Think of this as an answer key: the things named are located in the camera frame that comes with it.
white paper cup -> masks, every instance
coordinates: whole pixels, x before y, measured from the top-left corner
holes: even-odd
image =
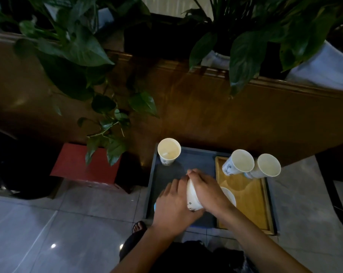
[[[228,200],[236,207],[236,198],[233,193],[228,188],[221,187],[221,189],[224,195],[227,196]]]
[[[179,142],[173,138],[165,138],[158,144],[158,153],[163,165],[171,165],[182,151]]]
[[[197,211],[203,208],[203,206],[198,200],[198,197],[196,196],[193,182],[190,179],[187,183],[187,206],[188,209],[191,211]]]
[[[248,178],[275,177],[281,172],[281,165],[271,154],[261,154],[255,161],[255,167],[245,176]]]
[[[237,149],[223,164],[222,171],[225,175],[247,173],[255,166],[252,155],[243,149]]]

tile floor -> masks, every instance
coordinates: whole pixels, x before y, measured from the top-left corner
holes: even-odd
[[[269,180],[280,224],[272,237],[313,272],[343,272],[343,226],[333,211],[315,157]],[[336,182],[343,203],[343,183]],[[142,218],[146,188],[130,195],[63,182],[57,197],[0,197],[1,273],[108,273],[120,245]],[[188,228],[177,241],[240,249],[225,230]]]

blue tray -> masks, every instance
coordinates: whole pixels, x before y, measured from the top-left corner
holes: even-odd
[[[161,164],[158,154],[158,144],[156,144],[143,218],[147,220],[152,220],[154,218],[154,203],[161,191],[169,182],[172,182],[174,178],[180,179],[186,174],[188,169],[195,168],[200,169],[215,178],[215,157],[229,157],[230,155],[231,154],[229,153],[182,147],[182,152],[174,163],[169,166],[164,166]],[[200,219],[192,224],[192,226],[215,228],[217,226],[217,220],[213,215],[205,212]]]

white flower pot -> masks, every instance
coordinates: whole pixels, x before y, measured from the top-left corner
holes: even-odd
[[[291,69],[286,80],[343,90],[343,53],[325,41],[311,59]]]
[[[201,62],[202,66],[218,68],[222,70],[229,70],[230,68],[230,57],[216,53],[211,50],[209,54],[203,58]]]

person's leg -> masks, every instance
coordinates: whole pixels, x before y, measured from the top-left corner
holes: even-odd
[[[123,258],[126,257],[127,254],[136,246],[145,234],[146,230],[147,227],[143,221],[139,221],[133,226],[131,236],[128,237],[120,250],[120,261],[122,261]]]

